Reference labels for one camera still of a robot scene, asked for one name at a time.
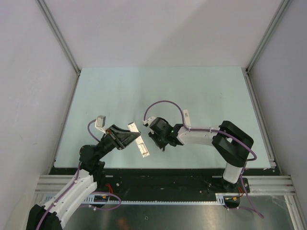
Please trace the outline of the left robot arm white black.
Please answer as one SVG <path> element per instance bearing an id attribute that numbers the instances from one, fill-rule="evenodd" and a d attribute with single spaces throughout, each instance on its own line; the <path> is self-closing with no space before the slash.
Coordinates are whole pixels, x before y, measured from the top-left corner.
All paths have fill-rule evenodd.
<path id="1" fill-rule="evenodd" d="M 80 148 L 78 168 L 70 180 L 44 205 L 34 205 L 29 212 L 27 230 L 62 230 L 82 202 L 93 192 L 106 186 L 104 166 L 100 161 L 112 150 L 123 150 L 141 134 L 116 125 L 106 129 L 96 145 Z"/>

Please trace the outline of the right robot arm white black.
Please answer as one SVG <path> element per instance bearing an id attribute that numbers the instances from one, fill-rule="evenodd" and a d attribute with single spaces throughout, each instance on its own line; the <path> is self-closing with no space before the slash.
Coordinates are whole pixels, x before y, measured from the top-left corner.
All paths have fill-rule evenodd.
<path id="1" fill-rule="evenodd" d="M 223 121 L 218 129 L 187 127 L 185 124 L 171 126 L 161 117 L 149 117 L 143 125 L 150 129 L 148 136 L 156 146 L 165 150 L 191 144 L 215 147 L 226 161 L 222 178 L 212 187 L 219 192 L 232 193 L 238 188 L 238 180 L 248 161 L 254 140 L 230 121 Z"/>

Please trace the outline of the white remote control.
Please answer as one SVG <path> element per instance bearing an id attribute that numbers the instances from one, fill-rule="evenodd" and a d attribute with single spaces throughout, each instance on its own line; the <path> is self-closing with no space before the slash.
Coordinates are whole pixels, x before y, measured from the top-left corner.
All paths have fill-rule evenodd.
<path id="1" fill-rule="evenodd" d="M 129 128 L 129 131 L 138 132 L 140 134 L 140 131 L 138 130 L 138 128 L 137 128 L 137 126 L 135 125 L 134 122 L 128 124 L 128 128 Z M 148 151 L 148 149 L 147 149 L 147 147 L 146 147 L 146 145 L 145 145 L 141 136 L 139 136 L 135 139 L 135 143 L 136 143 L 136 145 L 137 145 L 137 147 L 138 147 L 138 149 L 139 149 L 143 158 L 148 157 L 150 155 L 150 153 L 149 153 L 149 151 Z"/>

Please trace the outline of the white battery cover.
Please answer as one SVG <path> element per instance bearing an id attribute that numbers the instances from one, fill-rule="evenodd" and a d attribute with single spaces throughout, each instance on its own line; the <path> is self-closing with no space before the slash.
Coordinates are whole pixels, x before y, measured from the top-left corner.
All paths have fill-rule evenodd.
<path id="1" fill-rule="evenodd" d="M 190 121 L 188 109 L 183 110 L 183 114 L 184 114 L 185 125 L 187 127 L 191 127 L 191 121 Z"/>

